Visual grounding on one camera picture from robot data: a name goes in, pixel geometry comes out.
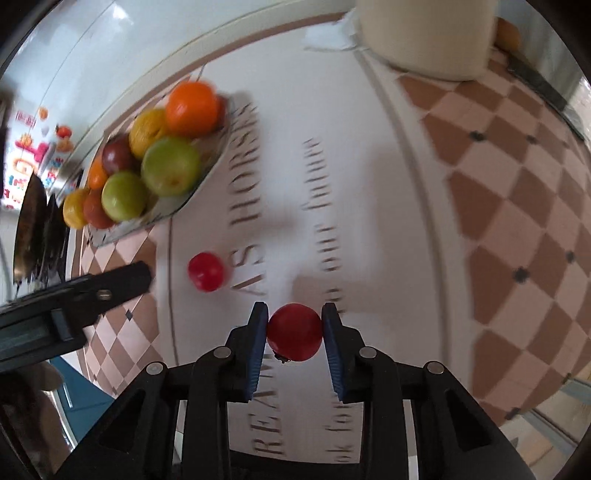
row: cabinet door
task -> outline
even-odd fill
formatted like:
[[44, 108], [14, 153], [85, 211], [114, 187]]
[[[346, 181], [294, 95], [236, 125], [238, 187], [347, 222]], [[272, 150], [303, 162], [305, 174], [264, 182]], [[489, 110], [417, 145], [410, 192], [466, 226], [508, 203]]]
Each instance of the cabinet door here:
[[64, 377], [64, 385], [57, 393], [74, 437], [79, 442], [113, 403], [113, 398], [95, 387], [63, 358], [56, 357], [50, 362]]

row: beige tile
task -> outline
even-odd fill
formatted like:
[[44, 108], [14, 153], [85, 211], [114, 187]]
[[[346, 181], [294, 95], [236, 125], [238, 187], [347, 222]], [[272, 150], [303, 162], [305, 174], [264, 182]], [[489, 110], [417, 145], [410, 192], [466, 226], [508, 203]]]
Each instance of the beige tile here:
[[533, 135], [538, 125], [538, 121], [529, 112], [508, 98], [503, 98], [496, 114], [524, 135]]
[[535, 388], [547, 371], [548, 365], [528, 351], [523, 351], [507, 372], [506, 378], [525, 387]]
[[501, 65], [504, 65], [504, 66], [507, 65], [506, 53], [501, 52], [500, 50], [498, 50], [495, 47], [491, 48], [491, 60], [494, 60], [495, 62], [500, 63]]
[[575, 319], [587, 290], [587, 275], [576, 263], [566, 268], [562, 283], [556, 292], [556, 302], [572, 319]]
[[147, 237], [148, 232], [146, 230], [140, 230], [133, 235], [122, 238], [116, 243], [115, 248], [124, 262], [131, 263]]
[[494, 115], [482, 105], [462, 95], [458, 95], [456, 92], [448, 93], [433, 108], [431, 113], [467, 132], [483, 132], [490, 124]]
[[529, 265], [542, 237], [542, 229], [521, 209], [504, 202], [489, 225], [482, 245], [511, 268]]
[[490, 329], [514, 345], [526, 348], [552, 305], [552, 298], [532, 281], [516, 284], [489, 324]]
[[482, 77], [478, 78], [478, 81], [488, 88], [500, 93], [503, 97], [507, 96], [509, 91], [511, 91], [511, 82], [491, 70], [487, 70]]
[[585, 275], [591, 275], [591, 233], [582, 225], [574, 248], [575, 261], [581, 266]]
[[531, 88], [529, 88], [525, 83], [523, 83], [521, 80], [514, 78], [513, 85], [516, 86], [517, 88], [519, 88], [522, 92], [529, 95], [532, 99], [534, 99], [540, 105], [542, 103], [544, 103], [544, 101], [540, 98], [540, 96], [537, 93], [535, 93]]
[[559, 139], [566, 139], [566, 131], [568, 130], [567, 124], [546, 105], [542, 107], [540, 122], [547, 126], [548, 129]]
[[521, 407], [521, 404], [531, 394], [531, 391], [531, 388], [505, 377], [486, 396], [485, 401], [505, 411], [511, 411], [515, 407]]
[[587, 333], [585, 333], [583, 328], [577, 322], [573, 322], [569, 332], [566, 334], [564, 344], [571, 347], [577, 353], [578, 357], [583, 350], [587, 338]]
[[589, 171], [585, 165], [577, 158], [571, 149], [567, 149], [564, 153], [563, 166], [570, 176], [575, 180], [584, 190], [587, 187], [587, 175]]
[[458, 168], [505, 198], [517, 180], [521, 165], [490, 142], [475, 142], [462, 158]]
[[91, 378], [96, 376], [96, 374], [100, 370], [100, 363], [96, 359], [96, 355], [92, 352], [92, 350], [88, 349], [86, 351], [86, 353], [84, 354], [84, 358], [86, 360], [86, 366], [89, 369], [88, 374], [90, 375]]
[[123, 381], [123, 375], [121, 375], [119, 369], [117, 369], [117, 366], [113, 363], [113, 360], [111, 360], [110, 356], [105, 358], [105, 361], [102, 365], [102, 370], [113, 388], [117, 388], [119, 385], [121, 385], [121, 382]]
[[579, 234], [580, 221], [560, 199], [555, 199], [546, 231], [565, 250], [573, 250]]
[[530, 146], [525, 156], [524, 166], [556, 193], [560, 184], [562, 166], [546, 150], [539, 145]]
[[581, 221], [587, 230], [591, 232], [591, 198], [588, 195], [584, 196]]
[[104, 247], [100, 247], [96, 249], [95, 258], [96, 262], [99, 264], [100, 268], [104, 271], [111, 255], [113, 254], [113, 250], [115, 249], [114, 244], [105, 245]]
[[554, 368], [560, 375], [566, 376], [577, 362], [579, 354], [580, 351], [575, 353], [571, 347], [563, 345], [552, 362], [552, 368]]
[[120, 341], [129, 357], [136, 363], [150, 346], [149, 341], [146, 340], [135, 322], [126, 322], [119, 331], [117, 340]]
[[105, 347], [105, 350], [108, 352], [117, 337], [116, 333], [113, 331], [113, 327], [109, 323], [105, 317], [102, 317], [99, 322], [96, 324], [96, 334], [100, 337], [100, 341]]

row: black pan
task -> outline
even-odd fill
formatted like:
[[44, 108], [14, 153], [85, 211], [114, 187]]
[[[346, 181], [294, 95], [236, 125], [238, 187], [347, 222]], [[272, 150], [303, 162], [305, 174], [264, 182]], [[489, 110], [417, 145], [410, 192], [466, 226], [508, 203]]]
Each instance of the black pan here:
[[43, 225], [47, 210], [47, 196], [37, 175], [31, 175], [18, 217], [17, 235], [12, 262], [13, 282], [20, 285], [29, 278], [43, 256]]

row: metal screw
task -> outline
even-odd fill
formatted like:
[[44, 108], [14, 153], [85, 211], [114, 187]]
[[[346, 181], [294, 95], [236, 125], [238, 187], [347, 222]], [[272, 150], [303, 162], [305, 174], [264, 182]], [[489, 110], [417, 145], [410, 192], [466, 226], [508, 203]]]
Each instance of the metal screw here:
[[429, 362], [427, 364], [427, 370], [434, 375], [441, 375], [445, 371], [445, 368], [439, 362]]
[[228, 358], [232, 351], [227, 346], [219, 346], [213, 351], [215, 358]]
[[146, 368], [148, 375], [158, 375], [162, 373], [162, 370], [164, 370], [164, 367], [159, 362], [153, 362], [148, 365], [148, 368]]
[[96, 298], [99, 300], [107, 301], [113, 298], [113, 294], [110, 290], [99, 290], [96, 292]]
[[372, 348], [370, 346], [364, 346], [359, 350], [359, 354], [363, 358], [375, 358], [378, 353], [375, 351], [375, 348]]

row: cherry tomato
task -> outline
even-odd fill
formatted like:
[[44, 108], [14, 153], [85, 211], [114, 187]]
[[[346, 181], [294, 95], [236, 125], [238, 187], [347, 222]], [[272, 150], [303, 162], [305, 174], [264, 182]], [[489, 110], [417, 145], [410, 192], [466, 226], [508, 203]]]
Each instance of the cherry tomato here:
[[322, 343], [320, 317], [299, 303], [283, 305], [269, 320], [267, 342], [280, 360], [308, 360]]
[[223, 263], [210, 252], [195, 255], [189, 262], [187, 271], [191, 281], [201, 291], [217, 290], [224, 281]]

